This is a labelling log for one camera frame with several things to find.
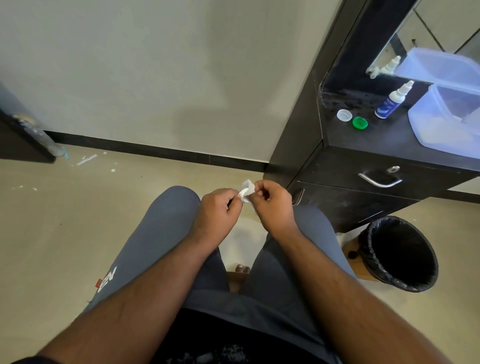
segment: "beige tile floor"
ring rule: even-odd
[[[172,185],[202,196],[260,173],[68,146],[54,165],[0,160],[0,364],[35,353],[86,306],[149,204]],[[83,156],[98,154],[81,166]],[[480,357],[480,205],[429,198],[398,211],[431,241],[437,284],[413,294],[365,286],[454,363]],[[245,206],[220,246],[227,269],[251,265],[266,232]]]

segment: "thigh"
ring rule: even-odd
[[[326,216],[313,206],[296,206],[294,215],[302,233],[354,277]],[[278,243],[270,235],[267,236],[240,294],[250,296],[276,309],[309,334],[318,334],[318,328],[300,290],[295,272]]]
[[[175,247],[190,231],[200,203],[194,191],[182,186],[170,187],[157,197],[115,258],[85,311],[118,291]],[[195,285],[213,289],[228,287],[220,251],[213,252],[206,260],[193,288]]]

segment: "hand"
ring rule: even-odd
[[[293,217],[292,196],[278,183],[257,181],[255,193],[248,197],[262,225],[276,240],[282,234],[299,232]]]
[[[243,202],[238,193],[232,188],[221,188],[203,196],[189,236],[214,251],[240,216]]]

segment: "black trash bag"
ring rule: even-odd
[[[427,238],[409,222],[385,216],[359,235],[358,253],[378,280],[408,292],[431,288],[438,277],[438,262]]]

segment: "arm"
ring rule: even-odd
[[[344,363],[449,363],[420,332],[302,235],[291,196],[283,187],[258,181],[250,200],[291,262],[311,309]]]
[[[237,193],[222,189],[205,195],[185,239],[128,285],[79,316],[38,354],[62,364],[148,363],[202,264],[237,222],[243,205]]]

